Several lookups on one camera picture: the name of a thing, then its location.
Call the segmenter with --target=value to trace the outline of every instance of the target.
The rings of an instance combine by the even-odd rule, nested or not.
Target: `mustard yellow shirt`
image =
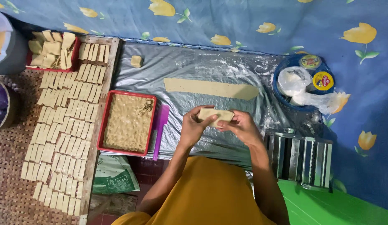
[[[154,216],[130,212],[112,225],[274,225],[257,207],[243,169],[189,157],[183,175]]]

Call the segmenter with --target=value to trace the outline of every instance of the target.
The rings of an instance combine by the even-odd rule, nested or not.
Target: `green sack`
[[[139,191],[136,176],[123,155],[100,155],[94,177],[94,194]]]

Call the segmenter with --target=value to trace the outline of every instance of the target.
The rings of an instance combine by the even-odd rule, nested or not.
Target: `tile floor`
[[[165,171],[168,160],[157,160],[127,156],[127,160],[136,175],[137,181],[140,185],[140,191],[128,192],[128,194],[136,195],[137,205],[142,201],[145,194],[152,187],[152,185],[159,179],[162,173]],[[100,214],[88,225],[111,225],[118,217],[113,215]]]

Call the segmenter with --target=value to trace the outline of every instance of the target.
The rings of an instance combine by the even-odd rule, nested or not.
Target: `silver plastic sheet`
[[[141,68],[131,66],[133,55],[140,55],[144,59]],[[213,104],[216,109],[247,111],[261,131],[294,128],[297,134],[320,136],[318,111],[293,110],[281,104],[273,94],[273,73],[282,58],[125,42],[113,75],[112,89],[155,95],[157,106],[170,106],[169,120],[163,129],[160,159],[173,156],[180,138],[183,115],[197,105]],[[166,92],[164,78],[251,84],[259,89],[259,95],[246,101],[196,93]],[[153,156],[155,138],[156,131],[151,136],[152,144],[147,157]],[[251,170],[248,148],[230,131],[220,132],[208,127],[190,155],[203,155]]]

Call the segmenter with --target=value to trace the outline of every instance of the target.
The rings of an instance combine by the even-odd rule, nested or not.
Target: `green surface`
[[[280,180],[291,225],[388,225],[388,210],[334,190],[309,191]]]

